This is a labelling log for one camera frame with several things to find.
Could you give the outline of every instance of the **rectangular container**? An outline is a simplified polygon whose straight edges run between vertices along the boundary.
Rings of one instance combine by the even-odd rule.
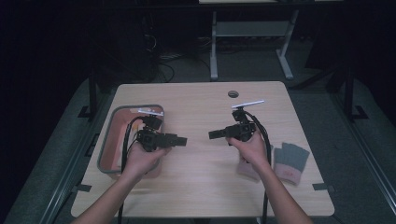
[[[139,108],[144,110],[150,109],[156,113],[163,112],[163,108],[160,105],[126,105],[118,107],[113,111],[97,161],[98,169],[113,179],[117,179],[121,173],[120,157],[122,154],[122,146],[128,123],[138,116],[148,116],[148,114],[139,113],[137,111]],[[158,116],[157,118],[163,121],[163,117],[164,116]],[[134,123],[134,126],[140,123],[142,123],[142,121],[137,120]],[[161,125],[159,132],[161,133],[162,131],[163,124]],[[158,176],[161,172],[161,166],[162,162],[159,161],[155,168],[145,174],[144,178],[154,178]]]

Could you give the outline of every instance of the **forearm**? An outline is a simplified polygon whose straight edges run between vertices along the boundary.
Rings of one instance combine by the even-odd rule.
[[[312,223],[268,163],[261,165],[258,172],[278,223]]]
[[[119,178],[91,207],[73,223],[110,223],[139,178]]]

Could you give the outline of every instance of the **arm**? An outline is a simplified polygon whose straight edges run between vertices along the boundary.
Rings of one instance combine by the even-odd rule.
[[[72,223],[110,223],[134,185],[169,150],[168,148],[147,152],[140,143],[133,144],[124,172],[119,179]]]
[[[247,142],[234,138],[227,138],[227,141],[238,148],[242,157],[259,174],[278,223],[313,223],[272,170],[265,156],[265,144],[260,131],[256,131]]]

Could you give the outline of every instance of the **light wood table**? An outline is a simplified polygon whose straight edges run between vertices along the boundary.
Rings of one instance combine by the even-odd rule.
[[[238,91],[230,98],[228,91]],[[235,124],[231,105],[263,99],[246,107],[266,128],[271,144],[295,144],[311,151],[290,97],[281,82],[208,82],[121,85],[114,97],[86,174],[72,207],[78,216],[114,183],[97,166],[99,151],[112,112],[123,105],[161,105],[164,131],[188,137],[185,147],[174,147],[163,158],[163,170],[155,179],[143,179],[125,200],[125,217],[260,217],[264,188],[236,173],[238,151],[225,139],[209,140],[208,132]],[[314,155],[310,153],[301,183],[284,183],[309,216],[334,212],[327,190],[314,190],[323,183]],[[269,206],[268,216],[273,216]]]

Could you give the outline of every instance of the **person's left hand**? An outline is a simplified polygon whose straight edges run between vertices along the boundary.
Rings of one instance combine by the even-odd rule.
[[[121,176],[130,181],[134,179],[139,181],[156,164],[157,160],[170,150],[171,148],[157,148],[153,152],[147,152],[140,143],[133,143]]]

